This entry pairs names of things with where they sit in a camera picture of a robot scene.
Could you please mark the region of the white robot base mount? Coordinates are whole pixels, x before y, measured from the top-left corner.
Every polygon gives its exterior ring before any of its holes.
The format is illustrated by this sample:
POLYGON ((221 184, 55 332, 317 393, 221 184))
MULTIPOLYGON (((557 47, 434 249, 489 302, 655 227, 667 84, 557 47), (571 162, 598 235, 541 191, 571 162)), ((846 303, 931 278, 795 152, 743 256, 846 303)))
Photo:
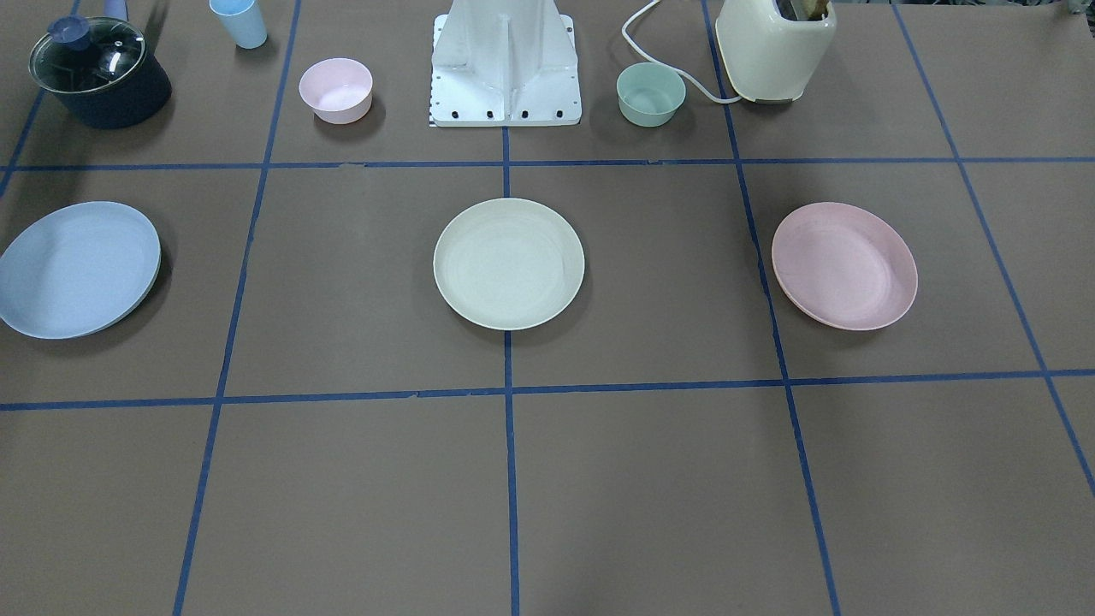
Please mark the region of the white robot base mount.
POLYGON ((431 34, 433 126, 583 120, 575 24, 554 1, 453 1, 431 34))

